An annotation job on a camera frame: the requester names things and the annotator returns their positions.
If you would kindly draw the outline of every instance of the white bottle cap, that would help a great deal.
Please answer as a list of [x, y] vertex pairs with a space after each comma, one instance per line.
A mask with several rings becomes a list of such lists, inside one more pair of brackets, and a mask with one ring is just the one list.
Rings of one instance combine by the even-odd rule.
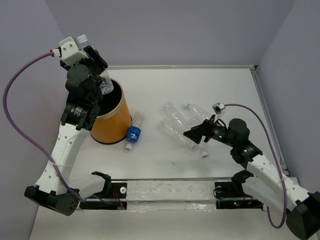
[[83, 44], [88, 41], [88, 38], [85, 34], [76, 37], [79, 44]]
[[189, 149], [193, 149], [195, 147], [195, 144], [193, 142], [190, 142], [188, 147], [189, 147]]
[[203, 158], [208, 157], [208, 152], [207, 151], [202, 151], [201, 152], [201, 157], [203, 157]]
[[131, 151], [131, 149], [132, 149], [132, 144], [130, 144], [130, 143], [128, 143], [127, 145], [125, 145], [125, 149], [127, 149], [127, 150], [129, 150], [129, 151]]

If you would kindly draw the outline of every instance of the gray wall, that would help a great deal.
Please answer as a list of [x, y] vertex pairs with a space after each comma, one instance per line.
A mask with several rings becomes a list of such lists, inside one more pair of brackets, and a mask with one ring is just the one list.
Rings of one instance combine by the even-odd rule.
[[46, 0], [112, 65], [256, 65], [294, 0]]
[[[43, 0], [0, 1], [0, 93], [31, 59], [59, 45], [62, 33]], [[66, 100], [66, 71], [48, 57], [23, 73], [9, 93], [17, 125], [52, 151]], [[0, 239], [29, 239], [37, 205], [24, 197], [42, 173], [46, 157], [22, 138], [0, 110]]]
[[290, 172], [320, 191], [320, 1], [297, 0], [258, 68]]

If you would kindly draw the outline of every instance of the table surface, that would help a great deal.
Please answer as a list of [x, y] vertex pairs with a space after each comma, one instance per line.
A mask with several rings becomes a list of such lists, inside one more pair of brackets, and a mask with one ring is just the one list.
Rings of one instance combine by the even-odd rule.
[[[184, 149], [159, 132], [156, 127], [165, 117], [161, 106], [172, 102], [188, 119], [182, 104], [194, 103], [208, 112], [212, 105], [238, 103], [254, 109], [266, 122], [259, 96], [249, 69], [128, 69], [110, 70], [109, 74], [123, 87], [131, 114], [142, 111], [145, 121], [138, 144], [125, 150], [126, 142], [102, 145], [91, 136], [78, 153], [71, 178], [99, 171], [113, 179], [210, 178], [231, 177], [242, 170], [231, 156], [231, 148], [211, 140], [209, 157]], [[250, 140], [273, 161], [265, 133], [256, 117], [238, 107], [228, 107], [222, 119], [246, 121]]]
[[[249, 69], [128, 69], [111, 70], [109, 74], [122, 85], [130, 113], [145, 113], [139, 143], [127, 152], [125, 142], [101, 145], [88, 137], [77, 156], [72, 178], [93, 171], [110, 174], [113, 179], [231, 177], [242, 170], [225, 145], [212, 140], [209, 158], [201, 159], [197, 152], [179, 148], [157, 132], [156, 125], [164, 117], [160, 109], [167, 101], [178, 108], [195, 103], [207, 111], [217, 102], [243, 104], [254, 109], [266, 123]], [[245, 109], [229, 107], [223, 119], [228, 123], [232, 118], [247, 122], [251, 141], [273, 162], [266, 136], [255, 117]], [[267, 214], [258, 209], [215, 210], [210, 205], [202, 210], [177, 210], [163, 202], [162, 206], [158, 210], [145, 210], [143, 206], [127, 211], [76, 210], [69, 217], [40, 207], [30, 239], [296, 239], [286, 226], [272, 228]], [[279, 219], [274, 217], [274, 221], [278, 223]]]

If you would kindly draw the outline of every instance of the bottle with blue label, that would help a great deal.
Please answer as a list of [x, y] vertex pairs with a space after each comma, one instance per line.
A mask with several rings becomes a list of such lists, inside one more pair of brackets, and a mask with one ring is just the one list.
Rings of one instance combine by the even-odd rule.
[[129, 127], [128, 133], [126, 135], [126, 145], [125, 149], [131, 150], [133, 146], [137, 143], [140, 134], [141, 134], [141, 127], [144, 122], [144, 116], [141, 112], [137, 111], [134, 113], [132, 118], [132, 126]]

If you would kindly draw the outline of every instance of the purple cable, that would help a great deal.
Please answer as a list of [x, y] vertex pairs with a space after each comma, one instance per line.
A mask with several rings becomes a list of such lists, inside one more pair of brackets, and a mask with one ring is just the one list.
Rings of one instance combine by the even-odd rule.
[[[31, 60], [30, 62], [28, 62], [26, 65], [24, 65], [22, 68], [20, 68], [14, 75], [13, 77], [10, 79], [10, 81], [8, 82], [8, 84], [6, 85], [5, 89], [4, 89], [4, 93], [3, 93], [3, 98], [2, 98], [2, 104], [3, 104], [3, 110], [4, 110], [4, 114], [6, 116], [6, 118], [9, 120], [10, 124], [12, 125], [12, 127], [22, 136], [24, 137], [26, 140], [28, 140], [30, 143], [32, 143], [33, 145], [35, 145], [38, 149], [40, 149], [41, 152], [44, 153], [44, 155], [49, 159], [49, 161], [53, 164], [56, 164], [55, 160], [51, 157], [51, 154], [49, 152], [47, 152], [39, 143], [37, 143], [36, 141], [34, 141], [31, 137], [29, 137], [27, 134], [25, 134], [14, 122], [14, 120], [11, 118], [10, 113], [8, 111], [8, 104], [7, 104], [7, 98], [8, 98], [8, 93], [9, 93], [9, 89], [11, 87], [11, 85], [14, 83], [14, 81], [16, 80], [16, 78], [24, 71], [26, 70], [28, 67], [30, 67], [32, 64], [36, 63], [37, 61], [45, 58], [45, 57], [49, 57], [49, 56], [53, 56], [54, 53], [53, 52], [48, 52], [45, 53], [43, 55], [40, 55], [38, 57], [36, 57], [35, 59]], [[74, 195], [77, 199], [79, 199], [81, 202], [85, 202], [86, 200], [84, 200], [83, 198], [81, 198], [81, 196], [79, 194], [77, 194], [75, 191], [73, 191], [71, 189], [71, 187], [68, 186], [68, 184], [66, 183], [66, 181], [64, 180], [64, 177], [62, 176], [59, 168], [56, 165], [52, 165], [56, 171], [57, 176], [59, 177], [60, 181], [62, 182], [63, 186], [68, 190], [68, 192], [70, 192], [72, 195]]]
[[[275, 164], [276, 164], [276, 168], [277, 168], [278, 173], [279, 173], [279, 177], [280, 177], [280, 179], [282, 179], [282, 178], [283, 178], [282, 170], [281, 170], [279, 161], [278, 161], [278, 159], [277, 159], [275, 150], [274, 150], [274, 148], [273, 148], [273, 146], [272, 146], [270, 136], [269, 136], [269, 134], [268, 134], [268, 131], [267, 131], [267, 128], [266, 128], [265, 124], [263, 123], [263, 121], [261, 120], [261, 118], [258, 116], [258, 114], [257, 114], [255, 111], [253, 111], [250, 107], [247, 107], [247, 106], [244, 106], [244, 105], [241, 105], [241, 104], [230, 103], [230, 104], [225, 104], [225, 106], [226, 106], [226, 107], [240, 107], [240, 108], [244, 108], [244, 109], [249, 110], [250, 112], [252, 112], [252, 113], [256, 116], [256, 118], [259, 120], [259, 122], [261, 123], [261, 125], [262, 125], [262, 127], [263, 127], [263, 130], [264, 130], [264, 132], [265, 132], [266, 138], [268, 139], [268, 143], [269, 143], [269, 146], [270, 146], [270, 148], [271, 148], [272, 155], [273, 155], [273, 157], [274, 157], [274, 161], [275, 161]], [[274, 227], [275, 229], [281, 228], [281, 227], [284, 225], [285, 220], [286, 220], [286, 211], [287, 211], [287, 189], [286, 189], [285, 181], [281, 181], [281, 183], [282, 183], [282, 189], [283, 189], [283, 212], [282, 212], [281, 222], [280, 222], [280, 224], [279, 224], [278, 226], [274, 225], [274, 223], [272, 222], [272, 219], [271, 219], [271, 216], [270, 216], [270, 209], [269, 209], [269, 207], [266, 208], [269, 222], [270, 222], [270, 224], [272, 225], [272, 227]]]

